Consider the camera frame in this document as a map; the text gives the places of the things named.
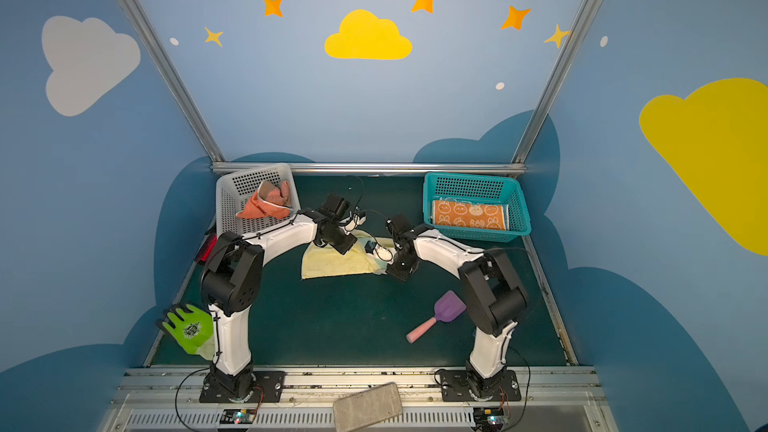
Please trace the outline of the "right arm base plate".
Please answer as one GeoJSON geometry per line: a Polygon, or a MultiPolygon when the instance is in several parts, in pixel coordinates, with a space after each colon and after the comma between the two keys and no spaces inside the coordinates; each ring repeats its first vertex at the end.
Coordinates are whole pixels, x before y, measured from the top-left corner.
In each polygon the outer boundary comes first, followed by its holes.
{"type": "Polygon", "coordinates": [[[521,386],[513,370],[502,370],[490,378],[473,371],[439,369],[437,384],[444,402],[520,402],[521,386]]]}

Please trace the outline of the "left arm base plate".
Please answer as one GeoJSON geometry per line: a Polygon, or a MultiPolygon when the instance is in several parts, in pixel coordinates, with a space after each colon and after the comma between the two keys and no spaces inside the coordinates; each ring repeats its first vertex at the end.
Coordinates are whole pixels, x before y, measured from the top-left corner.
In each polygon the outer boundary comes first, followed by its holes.
{"type": "Polygon", "coordinates": [[[283,371],[253,371],[245,369],[228,375],[214,368],[204,381],[200,403],[277,403],[281,399],[285,373],[283,371]]]}

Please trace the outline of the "white plastic basket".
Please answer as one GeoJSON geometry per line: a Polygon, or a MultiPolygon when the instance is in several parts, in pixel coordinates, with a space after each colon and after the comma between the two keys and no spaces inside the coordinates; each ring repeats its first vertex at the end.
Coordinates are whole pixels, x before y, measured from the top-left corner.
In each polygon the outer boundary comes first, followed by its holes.
{"type": "Polygon", "coordinates": [[[277,217],[264,213],[263,217],[239,217],[251,198],[259,191],[263,183],[269,183],[281,193],[285,204],[283,208],[293,215],[300,208],[291,169],[287,164],[274,163],[262,167],[250,168],[222,176],[217,181],[216,189],[216,230],[220,236],[225,232],[239,235],[250,235],[263,231],[280,222],[285,222],[289,216],[282,212],[277,217]]]}

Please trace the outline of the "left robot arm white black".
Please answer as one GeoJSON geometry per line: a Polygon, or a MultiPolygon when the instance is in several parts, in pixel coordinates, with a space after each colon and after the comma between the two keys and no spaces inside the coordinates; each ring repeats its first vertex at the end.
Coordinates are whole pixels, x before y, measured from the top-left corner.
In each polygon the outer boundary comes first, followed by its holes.
{"type": "Polygon", "coordinates": [[[249,383],[252,355],[248,319],[265,265],[301,245],[329,245],[340,254],[356,242],[357,216],[302,209],[291,218],[250,235],[219,235],[201,277],[201,298],[214,321],[215,353],[209,375],[229,390],[249,383]]]}

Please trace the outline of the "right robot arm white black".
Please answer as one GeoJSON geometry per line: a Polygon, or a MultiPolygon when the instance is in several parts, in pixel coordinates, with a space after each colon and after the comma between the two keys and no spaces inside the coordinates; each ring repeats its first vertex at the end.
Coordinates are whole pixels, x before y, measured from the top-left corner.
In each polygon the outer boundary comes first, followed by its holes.
{"type": "Polygon", "coordinates": [[[427,225],[394,232],[392,239],[394,256],[388,260],[388,275],[405,281],[420,263],[430,262],[461,281],[464,303],[476,327],[467,361],[468,380],[477,396],[485,394],[502,379],[512,334],[530,306],[507,253],[500,248],[471,247],[427,225]]]}

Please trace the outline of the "yellow teal towel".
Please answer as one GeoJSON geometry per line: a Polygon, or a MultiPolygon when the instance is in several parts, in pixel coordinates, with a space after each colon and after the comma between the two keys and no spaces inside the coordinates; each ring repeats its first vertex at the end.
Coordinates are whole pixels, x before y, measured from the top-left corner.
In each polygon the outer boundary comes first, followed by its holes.
{"type": "Polygon", "coordinates": [[[310,244],[302,257],[301,279],[384,274],[387,261],[392,258],[393,240],[373,237],[364,231],[357,230],[353,235],[357,241],[346,254],[340,254],[331,246],[317,247],[310,244]],[[375,245],[376,242],[383,246],[384,250],[368,254],[365,246],[369,243],[375,245]]]}

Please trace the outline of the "orange bunny pattern towel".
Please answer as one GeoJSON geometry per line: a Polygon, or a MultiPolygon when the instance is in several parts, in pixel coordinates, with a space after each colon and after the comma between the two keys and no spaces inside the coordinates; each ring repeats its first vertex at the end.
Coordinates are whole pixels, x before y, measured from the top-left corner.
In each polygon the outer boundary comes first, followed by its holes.
{"type": "Polygon", "coordinates": [[[437,226],[497,231],[509,229],[506,205],[436,199],[431,207],[431,220],[437,226]]]}

